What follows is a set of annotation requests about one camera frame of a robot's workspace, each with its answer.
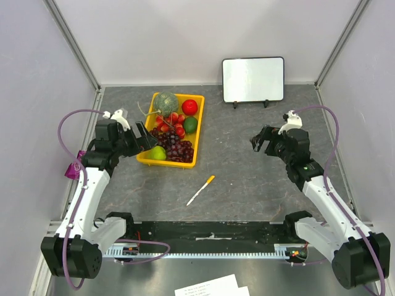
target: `green lime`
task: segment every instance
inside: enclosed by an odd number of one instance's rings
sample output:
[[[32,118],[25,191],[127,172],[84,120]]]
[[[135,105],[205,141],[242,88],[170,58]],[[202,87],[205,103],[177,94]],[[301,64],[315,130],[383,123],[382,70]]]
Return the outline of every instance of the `green lime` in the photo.
[[[194,117],[188,117],[184,121],[185,133],[191,134],[198,129],[198,120]]]

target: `red tomato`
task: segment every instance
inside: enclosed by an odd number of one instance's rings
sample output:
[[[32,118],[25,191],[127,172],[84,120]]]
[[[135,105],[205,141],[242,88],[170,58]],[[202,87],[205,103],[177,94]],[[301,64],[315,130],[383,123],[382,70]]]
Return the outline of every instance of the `red tomato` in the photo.
[[[198,111],[198,104],[194,100],[186,100],[181,108],[185,115],[193,116]]]

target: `green melon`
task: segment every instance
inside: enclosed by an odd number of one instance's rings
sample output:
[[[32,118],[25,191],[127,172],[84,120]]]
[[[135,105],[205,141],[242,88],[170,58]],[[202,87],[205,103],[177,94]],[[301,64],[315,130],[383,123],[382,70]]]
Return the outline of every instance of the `green melon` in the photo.
[[[171,92],[160,92],[154,99],[154,109],[159,110],[165,118],[169,117],[172,112],[178,111],[178,99]]]

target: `gray mat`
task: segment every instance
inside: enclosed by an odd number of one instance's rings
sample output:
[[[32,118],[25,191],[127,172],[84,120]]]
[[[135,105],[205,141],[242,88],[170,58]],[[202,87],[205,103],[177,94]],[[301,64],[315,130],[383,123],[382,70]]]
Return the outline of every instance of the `gray mat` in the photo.
[[[318,104],[311,85],[285,87],[285,98],[271,102],[239,104],[233,110],[222,100],[220,86],[150,86],[107,88],[101,110],[127,109],[130,123],[148,111],[152,95],[159,91],[200,94],[206,99],[197,164],[192,170],[147,166],[135,157],[123,158],[104,191],[97,216],[111,211],[131,212],[136,220],[154,221],[282,221],[288,213],[307,210],[322,219],[318,210],[286,175],[285,165],[263,150],[253,152],[249,138],[264,124],[281,126],[291,109]],[[310,134],[312,157],[324,166],[332,144],[321,110],[301,114]],[[187,208],[187,201],[209,176],[214,181]],[[337,161],[330,178],[348,202]]]

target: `grape cluster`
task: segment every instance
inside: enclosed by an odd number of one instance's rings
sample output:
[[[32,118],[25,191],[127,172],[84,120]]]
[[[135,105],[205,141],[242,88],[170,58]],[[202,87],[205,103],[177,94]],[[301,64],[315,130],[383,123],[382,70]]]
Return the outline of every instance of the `grape cluster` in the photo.
[[[190,141],[181,141],[174,129],[159,134],[158,129],[154,128],[150,133],[158,139],[158,146],[166,150],[167,160],[172,162],[192,162],[194,152],[192,143]]]

